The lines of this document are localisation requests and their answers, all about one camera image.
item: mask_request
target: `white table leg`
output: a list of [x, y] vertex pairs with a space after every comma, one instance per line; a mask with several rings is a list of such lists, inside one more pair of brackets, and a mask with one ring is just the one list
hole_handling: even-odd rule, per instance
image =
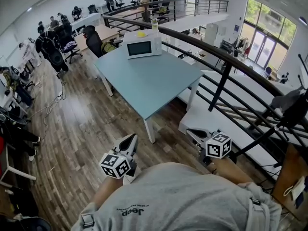
[[152, 144], [154, 144], [155, 143], [155, 134], [154, 134], [154, 130], [153, 130], [153, 124], [152, 124], [151, 117], [144, 120], [144, 124], [145, 124], [146, 131], [148, 132], [150, 142]]
[[22, 171], [19, 171], [19, 170], [17, 170], [16, 168], [13, 168], [13, 167], [11, 167], [11, 166], [8, 166], [8, 169], [9, 169], [9, 171], [15, 173], [16, 175], [23, 176], [23, 177], [28, 178], [28, 179], [30, 179], [30, 180], [37, 180], [37, 178], [36, 178], [35, 176], [28, 175], [28, 174], [26, 174], [26, 173], [24, 173], [24, 172], [22, 172]]
[[103, 83], [104, 83], [106, 89], [107, 89], [108, 94], [110, 95], [110, 97], [112, 97], [114, 94], [113, 94], [112, 91], [111, 91], [111, 88], [110, 88], [110, 86], [109, 86], [109, 84], [108, 84], [108, 81], [106, 80], [105, 76], [104, 76], [101, 72], [100, 72], [100, 76], [101, 76], [101, 78], [102, 78], [102, 81], [103, 81]]
[[186, 111], [188, 111], [191, 108], [191, 106], [192, 106], [193, 97], [194, 97], [194, 95], [197, 92], [199, 82], [200, 82], [200, 79], [197, 79], [194, 83], [191, 84], [192, 90], [191, 90], [191, 94], [189, 96], [189, 100], [188, 100]]

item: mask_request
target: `black bag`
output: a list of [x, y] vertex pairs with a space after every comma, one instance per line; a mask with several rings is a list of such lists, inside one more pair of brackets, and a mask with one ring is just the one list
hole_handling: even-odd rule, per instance
[[44, 37], [39, 36], [39, 40], [41, 41], [42, 50], [48, 56], [48, 60], [56, 66], [61, 65], [63, 63], [63, 57], [56, 48], [54, 41], [48, 37], [48, 32]]

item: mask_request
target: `office chair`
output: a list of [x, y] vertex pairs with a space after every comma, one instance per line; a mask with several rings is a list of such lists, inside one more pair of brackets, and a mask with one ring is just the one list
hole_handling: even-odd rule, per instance
[[170, 21], [169, 17], [164, 16], [164, 15], [170, 13], [170, 10], [169, 10], [170, 1], [169, 0], [163, 0], [163, 1], [165, 1], [165, 2], [162, 3], [161, 8], [159, 9], [157, 19], [158, 19], [158, 21], [161, 21], [161, 20]]
[[69, 45], [70, 42], [75, 42], [73, 37], [72, 37], [72, 25], [70, 24], [63, 24], [55, 29], [56, 34], [59, 37], [59, 43], [61, 47], [61, 51], [63, 54], [70, 53], [68, 57], [65, 58], [65, 62], [67, 62], [67, 59], [69, 59], [69, 63], [72, 63], [72, 58], [73, 56], [80, 55], [82, 54], [77, 53], [80, 50], [74, 51], [74, 49], [77, 47], [77, 44], [71, 44]]
[[264, 71], [264, 74], [266, 78], [268, 78], [271, 75], [272, 69], [270, 67], [267, 67]]
[[125, 3], [123, 3], [123, 0], [119, 0], [119, 2], [117, 2], [117, 1], [115, 2], [116, 7], [119, 7], [119, 8], [122, 8], [124, 4]]
[[90, 14], [92, 14], [92, 13], [98, 13], [98, 10], [96, 9], [96, 7], [95, 7], [94, 4], [90, 5], [90, 6], [88, 7], [88, 10], [89, 10]]
[[101, 47], [102, 47], [102, 40], [98, 33], [95, 31], [94, 26], [87, 26], [83, 29], [83, 35], [86, 38], [87, 47], [96, 55], [98, 58], [103, 56]]

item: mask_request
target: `gray t-shirt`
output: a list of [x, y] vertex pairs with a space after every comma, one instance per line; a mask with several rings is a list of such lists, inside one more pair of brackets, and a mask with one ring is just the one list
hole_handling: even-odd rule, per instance
[[[281, 208], [270, 201], [271, 227], [278, 227]], [[251, 191], [230, 181], [200, 175], [194, 169], [179, 164], [154, 166], [133, 183], [115, 191], [95, 209], [93, 203], [82, 212], [73, 231], [244, 231], [250, 215]], [[83, 228], [85, 214], [91, 214], [94, 226]], [[263, 226], [258, 216], [258, 223]]]

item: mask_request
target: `ceiling light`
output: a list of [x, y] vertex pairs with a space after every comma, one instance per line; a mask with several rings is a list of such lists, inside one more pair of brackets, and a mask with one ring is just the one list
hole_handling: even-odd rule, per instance
[[303, 23], [305, 26], [307, 26], [307, 21], [306, 21], [306, 19], [304, 18], [304, 17], [299, 17], [299, 21], [301, 22], [301, 23]]

